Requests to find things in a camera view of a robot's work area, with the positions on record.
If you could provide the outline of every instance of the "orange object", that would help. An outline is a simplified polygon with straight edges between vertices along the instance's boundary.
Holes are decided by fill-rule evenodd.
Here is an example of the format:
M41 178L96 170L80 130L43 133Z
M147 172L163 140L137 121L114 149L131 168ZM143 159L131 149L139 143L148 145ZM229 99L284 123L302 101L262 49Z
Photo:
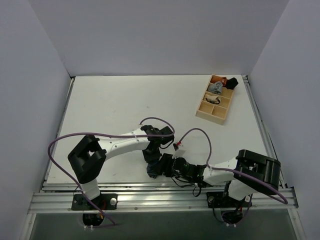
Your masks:
M227 78L224 76L212 75L210 83L214 84L216 82L222 82L222 85L225 86L227 83Z

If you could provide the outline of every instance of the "white cable connector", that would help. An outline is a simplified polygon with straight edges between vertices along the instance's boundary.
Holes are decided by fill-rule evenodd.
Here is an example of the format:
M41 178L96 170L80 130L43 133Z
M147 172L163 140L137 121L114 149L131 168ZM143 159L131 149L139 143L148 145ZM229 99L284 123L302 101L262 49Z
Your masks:
M244 199L244 201L245 201L246 203L249 203L249 202L250 202L250 196L249 196L249 195L246 196L245 199Z
M186 151L187 150L185 149L185 147L180 143L178 145L178 149L175 151L172 158L173 159L182 158Z
M226 223L225 226L226 226L226 227L229 227L230 225L229 225L229 223ZM234 223L234 224L233 224L233 227L236 228L237 225Z
M207 167L207 169L209 169L209 172L213 172L214 170L212 169L215 165L214 164L208 164L209 167Z

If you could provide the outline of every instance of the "wooden compartment box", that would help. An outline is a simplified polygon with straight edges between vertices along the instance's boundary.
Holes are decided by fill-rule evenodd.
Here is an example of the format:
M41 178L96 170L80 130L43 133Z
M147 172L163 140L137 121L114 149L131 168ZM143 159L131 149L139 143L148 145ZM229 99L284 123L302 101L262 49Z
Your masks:
M223 87L221 95L213 94L207 91L208 87L212 84L213 83L209 82L208 85L206 86L205 92L202 96L201 102L199 104L199 107L195 115L199 118L214 122L216 124L223 125L227 118L227 114L230 107L230 103L232 101L234 90ZM210 102L207 102L205 99L206 94L210 96L219 96L220 103L212 104Z

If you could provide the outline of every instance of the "black mounting bracket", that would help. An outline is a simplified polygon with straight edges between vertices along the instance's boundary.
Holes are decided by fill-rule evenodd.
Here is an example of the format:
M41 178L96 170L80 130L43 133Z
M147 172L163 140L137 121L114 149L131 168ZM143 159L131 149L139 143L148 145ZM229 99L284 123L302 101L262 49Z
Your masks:
M101 210L116 210L118 195L115 193L101 193L100 196L92 200ZM71 210L88 211L95 208L85 199L82 194L73 195Z
M208 208L210 209L237 208L240 202L233 199L232 197L226 196L223 191L207 192L206 200ZM247 208L249 206L249 203L245 201L241 206Z

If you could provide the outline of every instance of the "gray cloth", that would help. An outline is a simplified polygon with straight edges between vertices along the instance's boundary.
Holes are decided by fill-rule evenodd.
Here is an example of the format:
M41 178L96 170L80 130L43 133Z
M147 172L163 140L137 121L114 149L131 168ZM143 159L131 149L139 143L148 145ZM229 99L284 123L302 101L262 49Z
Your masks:
M208 92L220 95L222 93L222 86L222 82L217 81L208 87Z

